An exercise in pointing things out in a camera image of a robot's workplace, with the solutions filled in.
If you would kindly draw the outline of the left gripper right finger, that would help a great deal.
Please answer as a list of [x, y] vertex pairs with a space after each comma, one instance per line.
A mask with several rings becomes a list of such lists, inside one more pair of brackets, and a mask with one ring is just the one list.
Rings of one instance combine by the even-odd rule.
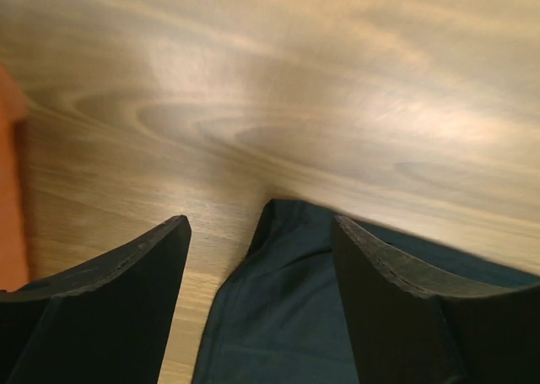
[[538, 382], [537, 275], [342, 215], [332, 250], [361, 382]]

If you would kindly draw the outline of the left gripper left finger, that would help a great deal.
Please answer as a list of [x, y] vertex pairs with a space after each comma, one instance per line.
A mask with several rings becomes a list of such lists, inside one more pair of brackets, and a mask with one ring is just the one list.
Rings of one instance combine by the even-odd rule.
[[4, 383], [155, 383], [191, 240], [183, 216], [1, 294]]

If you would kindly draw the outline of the black t shirt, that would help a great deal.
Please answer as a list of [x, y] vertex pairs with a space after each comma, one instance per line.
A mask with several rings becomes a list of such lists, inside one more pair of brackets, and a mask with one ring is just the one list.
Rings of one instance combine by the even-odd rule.
[[196, 383], [363, 383], [332, 250], [340, 214], [273, 199], [245, 259], [214, 297]]

